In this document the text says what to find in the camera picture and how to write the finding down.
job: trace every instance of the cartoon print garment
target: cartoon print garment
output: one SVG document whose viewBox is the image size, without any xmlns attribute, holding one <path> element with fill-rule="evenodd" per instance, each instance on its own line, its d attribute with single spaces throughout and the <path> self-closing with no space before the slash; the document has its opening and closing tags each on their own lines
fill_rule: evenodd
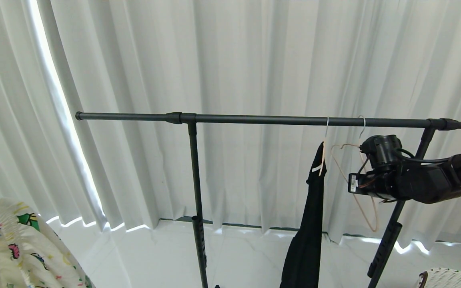
<svg viewBox="0 0 461 288">
<path fill-rule="evenodd" d="M 0 288 L 95 288 L 48 224 L 23 202 L 0 199 Z"/>
</svg>

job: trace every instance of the white wicker basket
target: white wicker basket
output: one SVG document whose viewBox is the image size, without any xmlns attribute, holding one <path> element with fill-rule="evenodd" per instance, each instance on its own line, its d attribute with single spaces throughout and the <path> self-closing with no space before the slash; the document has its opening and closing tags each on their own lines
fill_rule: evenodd
<svg viewBox="0 0 461 288">
<path fill-rule="evenodd" d="M 461 288 L 461 271 L 433 268 L 419 274 L 416 288 Z"/>
</svg>

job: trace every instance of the horizontal metal bar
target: horizontal metal bar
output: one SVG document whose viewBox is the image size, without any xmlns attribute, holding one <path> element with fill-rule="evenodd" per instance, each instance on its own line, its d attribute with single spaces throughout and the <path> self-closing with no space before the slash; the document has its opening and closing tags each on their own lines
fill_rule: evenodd
<svg viewBox="0 0 461 288">
<path fill-rule="evenodd" d="M 187 113 L 169 114 L 131 114 L 131 113 L 86 113 L 77 112 L 78 120 L 135 120 L 135 121 L 165 121 L 185 122 Z M 296 117 L 296 116 L 258 116 L 258 115 L 194 115 L 198 123 L 228 123 L 228 124 L 280 124 L 280 125 L 310 125 L 310 126 L 364 126 L 362 118 L 344 117 Z M 398 127 L 398 128 L 435 128 L 437 130 L 461 129 L 461 122 L 445 119 L 389 119 L 366 118 L 368 127 Z"/>
</svg>

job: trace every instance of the clothing rail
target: clothing rail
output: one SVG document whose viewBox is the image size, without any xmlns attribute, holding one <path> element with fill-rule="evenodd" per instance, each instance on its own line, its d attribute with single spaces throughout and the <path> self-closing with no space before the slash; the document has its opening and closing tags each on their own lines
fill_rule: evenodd
<svg viewBox="0 0 461 288">
<path fill-rule="evenodd" d="M 85 113 L 77 112 L 77 120 L 120 120 L 120 121 L 156 121 L 172 124 L 188 124 L 192 173 L 197 215 L 192 217 L 194 239 L 197 248 L 200 278 L 203 288 L 208 288 L 205 254 L 204 226 L 202 217 L 202 197 L 200 194 L 200 172 L 197 148 L 197 123 L 228 124 L 278 124 L 309 126 L 368 126 L 393 128 L 424 128 L 421 142 L 415 158 L 422 159 L 428 150 L 436 130 L 461 129 L 461 122 L 448 119 L 388 119 L 388 118 L 343 118 L 343 117 L 292 117 L 292 116 L 258 116 L 258 115 L 211 115 L 172 112 L 166 114 L 132 114 L 132 113 Z M 405 202 L 397 201 L 387 224 L 382 241 L 371 263 L 367 275 L 371 278 L 368 288 L 375 288 L 387 264 L 402 225 L 397 222 Z"/>
</svg>

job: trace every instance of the black pants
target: black pants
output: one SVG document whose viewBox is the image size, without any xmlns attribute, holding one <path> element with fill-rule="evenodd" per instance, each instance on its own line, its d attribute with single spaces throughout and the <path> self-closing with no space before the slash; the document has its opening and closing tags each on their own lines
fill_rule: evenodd
<svg viewBox="0 0 461 288">
<path fill-rule="evenodd" d="M 318 287 L 323 225 L 323 185 L 326 166 L 317 168 L 323 158 L 323 143 L 315 155 L 309 171 L 309 192 L 303 211 L 300 230 L 289 245 L 280 288 Z"/>
</svg>

